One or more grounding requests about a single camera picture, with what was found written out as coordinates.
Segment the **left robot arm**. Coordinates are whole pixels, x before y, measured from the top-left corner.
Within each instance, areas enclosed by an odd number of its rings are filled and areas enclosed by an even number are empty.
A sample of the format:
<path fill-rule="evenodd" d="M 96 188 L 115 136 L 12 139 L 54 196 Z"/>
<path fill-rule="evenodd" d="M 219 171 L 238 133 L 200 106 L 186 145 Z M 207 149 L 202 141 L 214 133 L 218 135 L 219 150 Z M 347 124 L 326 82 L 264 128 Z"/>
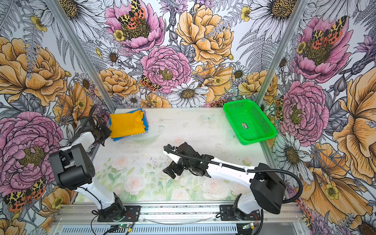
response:
<path fill-rule="evenodd" d="M 87 117 L 81 121 L 81 129 L 77 134 L 67 147 L 49 155 L 56 184 L 60 188 L 77 191 L 94 202 L 99 219 L 122 220 L 125 208 L 121 199 L 95 177 L 95 167 L 87 153 L 92 144 L 103 144 L 111 130 L 106 125 L 97 125 L 92 117 Z"/>

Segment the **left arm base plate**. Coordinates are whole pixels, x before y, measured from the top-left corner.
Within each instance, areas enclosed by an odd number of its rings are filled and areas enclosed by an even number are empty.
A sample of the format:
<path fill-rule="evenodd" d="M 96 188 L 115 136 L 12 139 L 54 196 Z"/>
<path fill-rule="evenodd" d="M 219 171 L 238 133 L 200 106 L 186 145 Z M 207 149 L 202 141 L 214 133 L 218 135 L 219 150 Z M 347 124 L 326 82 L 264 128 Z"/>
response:
<path fill-rule="evenodd" d="M 141 206 L 107 207 L 99 211 L 98 222 L 137 222 L 140 210 Z"/>

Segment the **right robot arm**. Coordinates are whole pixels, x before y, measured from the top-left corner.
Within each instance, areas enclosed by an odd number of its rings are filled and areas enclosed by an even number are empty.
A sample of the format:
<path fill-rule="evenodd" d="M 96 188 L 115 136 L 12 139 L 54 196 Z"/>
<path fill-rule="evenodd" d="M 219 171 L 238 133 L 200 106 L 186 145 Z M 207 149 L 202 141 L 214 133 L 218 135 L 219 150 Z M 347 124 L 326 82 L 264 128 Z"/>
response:
<path fill-rule="evenodd" d="M 266 164 L 260 163 L 256 167 L 231 164 L 212 155 L 201 155 L 187 143 L 178 147 L 164 146 L 164 154 L 171 163 L 163 172 L 172 179 L 188 170 L 198 177 L 227 180 L 247 188 L 245 193 L 237 195 L 231 208 L 222 209 L 223 220 L 258 219 L 261 216 L 255 215 L 256 212 L 281 212 L 286 185 Z"/>

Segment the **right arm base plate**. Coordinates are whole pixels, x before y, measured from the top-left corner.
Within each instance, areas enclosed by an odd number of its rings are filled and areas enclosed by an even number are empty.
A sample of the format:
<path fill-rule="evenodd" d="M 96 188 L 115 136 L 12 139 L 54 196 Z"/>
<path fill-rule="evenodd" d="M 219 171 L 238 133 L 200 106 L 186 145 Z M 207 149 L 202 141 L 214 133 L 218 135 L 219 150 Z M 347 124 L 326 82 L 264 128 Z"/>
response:
<path fill-rule="evenodd" d="M 239 209 L 234 209 L 232 205 L 225 204 L 219 206 L 219 215 L 217 217 L 220 218 L 221 221 L 261 221 L 261 214 L 259 211 L 245 214 Z"/>

